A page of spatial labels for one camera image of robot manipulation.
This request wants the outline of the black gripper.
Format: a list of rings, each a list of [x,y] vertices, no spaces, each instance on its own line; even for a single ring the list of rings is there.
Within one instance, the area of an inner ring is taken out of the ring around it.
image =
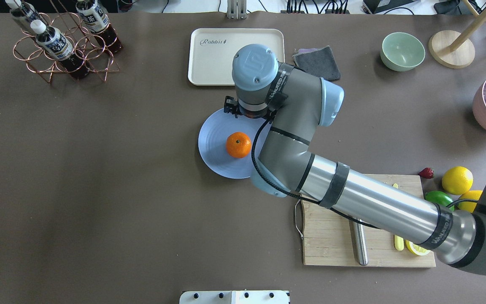
[[[277,109],[273,109],[270,104],[261,98],[233,98],[226,96],[224,99],[224,113],[235,115],[235,117],[245,116],[249,119],[273,120]]]

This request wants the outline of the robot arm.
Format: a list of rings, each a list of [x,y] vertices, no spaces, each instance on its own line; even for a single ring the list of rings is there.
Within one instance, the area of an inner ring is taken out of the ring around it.
[[[318,126],[340,111],[344,90],[278,61],[262,44],[237,50],[232,61],[236,98],[224,112],[271,124],[258,155],[250,156],[255,186],[299,198],[354,222],[371,225],[433,251],[444,264],[486,275],[486,186],[473,212],[450,210],[404,193],[309,151]]]

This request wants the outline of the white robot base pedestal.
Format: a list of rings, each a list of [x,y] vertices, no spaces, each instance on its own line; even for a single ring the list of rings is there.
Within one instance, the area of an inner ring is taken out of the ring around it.
[[[291,297],[285,290],[207,290],[187,291],[180,296],[180,304],[289,304]]]

